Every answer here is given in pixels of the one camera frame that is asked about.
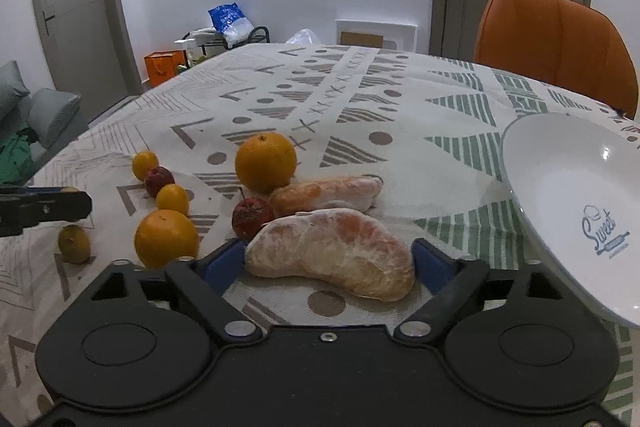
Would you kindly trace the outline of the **white foam packaging board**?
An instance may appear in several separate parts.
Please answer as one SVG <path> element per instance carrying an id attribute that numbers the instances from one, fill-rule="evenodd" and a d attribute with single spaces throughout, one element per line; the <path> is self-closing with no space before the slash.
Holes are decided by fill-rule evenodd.
<path id="1" fill-rule="evenodd" d="M 343 46 L 365 46 L 391 51 L 416 52 L 416 25 L 376 20 L 336 20 L 336 41 Z"/>

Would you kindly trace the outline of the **small kumquat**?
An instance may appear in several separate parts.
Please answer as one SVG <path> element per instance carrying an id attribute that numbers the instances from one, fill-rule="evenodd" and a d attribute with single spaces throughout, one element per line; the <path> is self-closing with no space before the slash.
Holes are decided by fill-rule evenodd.
<path id="1" fill-rule="evenodd" d="M 138 180 L 144 181 L 149 171 L 159 165 L 160 161 L 152 150 L 142 150 L 132 158 L 131 169 Z"/>
<path id="2" fill-rule="evenodd" d="M 187 216 L 190 211 L 190 198 L 186 190 L 175 183 L 166 184 L 155 196 L 156 207 L 160 210 L 174 210 Z"/>

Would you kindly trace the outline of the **large orange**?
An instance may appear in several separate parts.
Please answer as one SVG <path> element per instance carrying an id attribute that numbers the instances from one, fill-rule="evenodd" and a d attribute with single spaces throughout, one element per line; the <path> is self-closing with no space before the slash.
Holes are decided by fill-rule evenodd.
<path id="1" fill-rule="evenodd" d="M 294 146 L 284 135 L 262 132 L 247 139 L 236 152 L 234 170 L 242 185 L 270 194 L 288 185 L 297 167 Z"/>
<path id="2" fill-rule="evenodd" d="M 181 257 L 197 258 L 200 236 L 182 213 L 159 209 L 139 223 L 134 233 L 134 250 L 145 268 L 162 269 Z"/>

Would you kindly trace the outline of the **small red apple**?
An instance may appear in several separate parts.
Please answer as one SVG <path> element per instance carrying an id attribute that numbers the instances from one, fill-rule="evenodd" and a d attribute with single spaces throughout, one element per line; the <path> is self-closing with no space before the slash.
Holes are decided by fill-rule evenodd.
<path id="1" fill-rule="evenodd" d="M 155 198 L 160 190 L 169 184 L 175 184 L 174 175 L 165 167 L 151 168 L 145 176 L 144 186 L 146 193 Z"/>
<path id="2" fill-rule="evenodd" d="M 232 212 L 231 226 L 236 236 L 245 243 L 250 243 L 260 229 L 276 219 L 274 211 L 265 199 L 244 198 Z"/>

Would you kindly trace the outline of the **large orange front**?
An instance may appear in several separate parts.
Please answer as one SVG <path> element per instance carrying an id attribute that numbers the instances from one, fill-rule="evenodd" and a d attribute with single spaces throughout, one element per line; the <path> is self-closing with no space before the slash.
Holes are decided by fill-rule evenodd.
<path id="1" fill-rule="evenodd" d="M 162 269 L 181 257 L 197 258 L 200 236 L 182 213 L 159 209 L 139 223 L 134 233 L 134 250 L 145 268 Z"/>

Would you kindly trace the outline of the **yellow-green small fruit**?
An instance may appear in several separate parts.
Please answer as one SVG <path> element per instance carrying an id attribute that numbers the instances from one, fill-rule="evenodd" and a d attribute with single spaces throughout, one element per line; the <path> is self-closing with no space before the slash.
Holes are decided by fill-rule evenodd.
<path id="1" fill-rule="evenodd" d="M 58 249 L 65 262 L 81 265 L 91 256 L 87 232 L 78 225 L 67 225 L 58 232 Z"/>

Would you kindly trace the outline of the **grey door left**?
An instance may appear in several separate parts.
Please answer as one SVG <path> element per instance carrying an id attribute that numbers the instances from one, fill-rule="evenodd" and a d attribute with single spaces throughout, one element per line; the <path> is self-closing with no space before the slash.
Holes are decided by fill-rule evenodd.
<path id="1" fill-rule="evenodd" d="M 92 121 L 142 92 L 120 0 L 32 0 L 55 88 Z"/>

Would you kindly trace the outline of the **black metal rack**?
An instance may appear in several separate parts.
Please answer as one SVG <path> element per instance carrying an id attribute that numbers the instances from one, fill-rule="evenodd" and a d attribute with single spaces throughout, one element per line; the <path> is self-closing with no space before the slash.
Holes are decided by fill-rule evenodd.
<path id="1" fill-rule="evenodd" d="M 224 35 L 213 27 L 190 31 L 175 41 L 175 45 L 182 49 L 188 67 L 251 43 L 270 43 L 269 29 L 266 26 L 254 27 L 246 39 L 235 44 L 229 44 Z"/>

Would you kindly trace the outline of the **orange leather chair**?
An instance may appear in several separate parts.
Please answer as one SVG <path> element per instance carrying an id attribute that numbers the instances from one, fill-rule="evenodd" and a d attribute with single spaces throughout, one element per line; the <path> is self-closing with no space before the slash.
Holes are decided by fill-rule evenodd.
<path id="1" fill-rule="evenodd" d="M 588 96 L 632 118 L 639 87 L 623 38 L 572 0 L 488 0 L 474 61 Z"/>

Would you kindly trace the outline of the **large orange back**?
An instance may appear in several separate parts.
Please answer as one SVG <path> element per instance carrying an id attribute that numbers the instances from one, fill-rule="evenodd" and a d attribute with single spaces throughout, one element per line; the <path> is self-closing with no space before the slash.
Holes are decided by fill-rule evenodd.
<path id="1" fill-rule="evenodd" d="M 294 146 L 284 135 L 262 132 L 247 139 L 236 152 L 234 170 L 242 185 L 270 194 L 288 185 L 297 167 Z"/>

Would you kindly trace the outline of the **small peeled pomelo segment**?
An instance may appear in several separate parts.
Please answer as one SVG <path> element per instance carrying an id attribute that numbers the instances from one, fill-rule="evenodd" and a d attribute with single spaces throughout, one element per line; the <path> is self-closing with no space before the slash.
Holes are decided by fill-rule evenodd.
<path id="1" fill-rule="evenodd" d="M 277 188 L 269 204 L 278 217 L 321 209 L 347 208 L 365 212 L 383 188 L 379 176 L 334 176 L 295 182 Z"/>

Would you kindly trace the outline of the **orange paper bag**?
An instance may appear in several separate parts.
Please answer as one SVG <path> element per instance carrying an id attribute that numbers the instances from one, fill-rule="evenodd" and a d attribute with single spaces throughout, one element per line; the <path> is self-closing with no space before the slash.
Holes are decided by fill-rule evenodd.
<path id="1" fill-rule="evenodd" d="M 182 51 L 156 51 L 145 55 L 144 64 L 152 88 L 171 80 L 177 75 L 178 67 L 184 66 L 184 54 Z"/>

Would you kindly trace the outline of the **clear plastic bag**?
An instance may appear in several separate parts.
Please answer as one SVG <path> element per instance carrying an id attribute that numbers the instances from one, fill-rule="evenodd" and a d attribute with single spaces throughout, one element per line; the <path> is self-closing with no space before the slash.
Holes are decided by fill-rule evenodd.
<path id="1" fill-rule="evenodd" d="M 296 44 L 296 46 L 308 46 L 308 44 L 321 44 L 322 41 L 311 29 L 303 28 L 288 38 L 286 43 Z"/>

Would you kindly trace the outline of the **white enamel plate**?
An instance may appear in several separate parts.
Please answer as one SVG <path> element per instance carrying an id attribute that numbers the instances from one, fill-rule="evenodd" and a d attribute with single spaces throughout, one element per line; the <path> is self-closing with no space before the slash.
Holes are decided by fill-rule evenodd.
<path id="1" fill-rule="evenodd" d="M 593 312 L 639 325 L 639 152 L 566 114 L 506 127 L 501 172 L 542 264 Z"/>

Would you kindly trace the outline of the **large peeled pomelo segment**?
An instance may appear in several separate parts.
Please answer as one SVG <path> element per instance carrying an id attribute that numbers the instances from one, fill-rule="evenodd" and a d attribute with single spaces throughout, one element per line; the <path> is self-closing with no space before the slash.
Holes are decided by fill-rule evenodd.
<path id="1" fill-rule="evenodd" d="M 404 241 L 382 222 L 348 208 L 269 222 L 246 246 L 244 261 L 255 277 L 306 277 L 383 303 L 405 298 L 416 280 Z"/>

